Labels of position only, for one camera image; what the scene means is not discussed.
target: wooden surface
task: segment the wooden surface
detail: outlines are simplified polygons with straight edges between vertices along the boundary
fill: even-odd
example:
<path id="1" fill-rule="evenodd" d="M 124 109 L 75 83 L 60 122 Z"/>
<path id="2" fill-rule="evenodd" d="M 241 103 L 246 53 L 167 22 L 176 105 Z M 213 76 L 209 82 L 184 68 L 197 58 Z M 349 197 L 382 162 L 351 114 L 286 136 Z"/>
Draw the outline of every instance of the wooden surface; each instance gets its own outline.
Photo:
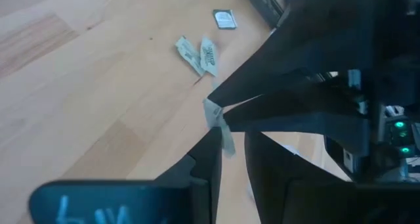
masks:
<path id="1" fill-rule="evenodd" d="M 0 0 L 0 223 L 30 223 L 31 191 L 59 178 L 153 179 L 207 132 L 212 79 L 178 56 L 202 36 L 226 79 L 268 37 L 248 0 Z M 213 9 L 239 28 L 218 30 Z M 343 175 L 318 135 L 273 133 Z M 224 159 L 218 223 L 258 223 L 243 134 Z"/>

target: black machine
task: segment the black machine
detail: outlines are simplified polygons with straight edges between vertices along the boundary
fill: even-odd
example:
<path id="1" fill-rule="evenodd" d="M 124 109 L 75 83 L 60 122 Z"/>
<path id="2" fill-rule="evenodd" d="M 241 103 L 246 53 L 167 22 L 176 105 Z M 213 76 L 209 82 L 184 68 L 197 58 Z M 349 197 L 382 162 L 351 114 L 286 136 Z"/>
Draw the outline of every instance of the black machine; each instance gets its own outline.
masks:
<path id="1" fill-rule="evenodd" d="M 414 0 L 250 0 L 276 28 L 208 99 L 245 156 L 261 223 L 418 223 L 420 8 Z M 261 131 L 325 137 L 345 182 Z M 154 181 L 55 181 L 35 223 L 216 223 L 222 132 Z"/>

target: green led light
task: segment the green led light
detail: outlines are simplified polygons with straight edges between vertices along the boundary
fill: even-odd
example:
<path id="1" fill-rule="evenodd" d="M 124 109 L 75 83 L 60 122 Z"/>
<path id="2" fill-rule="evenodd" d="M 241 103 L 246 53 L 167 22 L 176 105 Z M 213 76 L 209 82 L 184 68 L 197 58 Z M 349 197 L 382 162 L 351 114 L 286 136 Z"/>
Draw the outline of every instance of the green led light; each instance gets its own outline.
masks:
<path id="1" fill-rule="evenodd" d="M 403 131 L 400 133 L 400 137 L 405 137 L 405 136 L 407 136 L 407 131 Z"/>
<path id="2" fill-rule="evenodd" d="M 409 151 L 410 151 L 410 149 L 409 149 L 409 148 L 401 148 L 401 152 L 407 153 L 407 152 L 409 152 Z"/>
<path id="3" fill-rule="evenodd" d="M 404 127 L 405 126 L 405 123 L 404 122 L 396 122 L 394 125 L 397 128 L 401 128 L 401 127 Z"/>

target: paper scrap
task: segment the paper scrap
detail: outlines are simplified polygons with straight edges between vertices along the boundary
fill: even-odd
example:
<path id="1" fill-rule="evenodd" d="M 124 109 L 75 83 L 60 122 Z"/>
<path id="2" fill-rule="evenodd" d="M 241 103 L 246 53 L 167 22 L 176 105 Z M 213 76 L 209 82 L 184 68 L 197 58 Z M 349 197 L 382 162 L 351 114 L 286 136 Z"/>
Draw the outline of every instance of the paper scrap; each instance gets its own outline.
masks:
<path id="1" fill-rule="evenodd" d="M 204 114 L 205 119 L 207 120 L 207 126 L 209 128 L 212 127 L 220 127 L 222 130 L 222 148 L 225 151 L 225 154 L 228 158 L 235 155 L 235 143 L 232 137 L 232 133 L 230 132 L 229 125 L 223 118 L 223 109 L 215 104 L 214 102 L 210 101 L 209 99 L 204 99 Z"/>
<path id="2" fill-rule="evenodd" d="M 194 46 L 184 36 L 182 36 L 177 41 L 175 46 L 177 46 L 178 52 L 183 57 L 183 59 L 185 59 L 188 63 L 190 63 L 193 69 L 200 76 L 203 76 L 205 73 L 205 70 L 200 65 L 200 54 L 194 48 Z"/>
<path id="3" fill-rule="evenodd" d="M 232 10 L 214 10 L 213 16 L 221 30 L 235 30 L 238 27 Z"/>
<path id="4" fill-rule="evenodd" d="M 200 57 L 201 68 L 210 74 L 217 76 L 216 46 L 210 39 L 206 37 L 203 37 L 203 40 L 201 41 Z"/>

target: wooden table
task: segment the wooden table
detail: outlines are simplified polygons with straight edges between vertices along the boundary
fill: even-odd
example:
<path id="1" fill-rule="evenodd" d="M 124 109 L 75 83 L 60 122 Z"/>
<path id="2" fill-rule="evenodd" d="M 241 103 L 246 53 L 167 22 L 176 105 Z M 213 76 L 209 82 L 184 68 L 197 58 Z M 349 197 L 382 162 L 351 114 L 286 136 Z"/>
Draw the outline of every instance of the wooden table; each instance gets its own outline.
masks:
<path id="1" fill-rule="evenodd" d="M 234 10 L 238 29 L 218 30 L 213 9 Z M 28 196 L 53 179 L 158 176 L 208 130 L 212 78 L 197 82 L 177 39 L 212 39 L 222 81 L 269 31 L 248 0 L 0 0 L 0 223 L 31 223 Z M 338 172 L 320 136 L 271 136 Z M 258 223 L 234 138 L 218 222 Z"/>

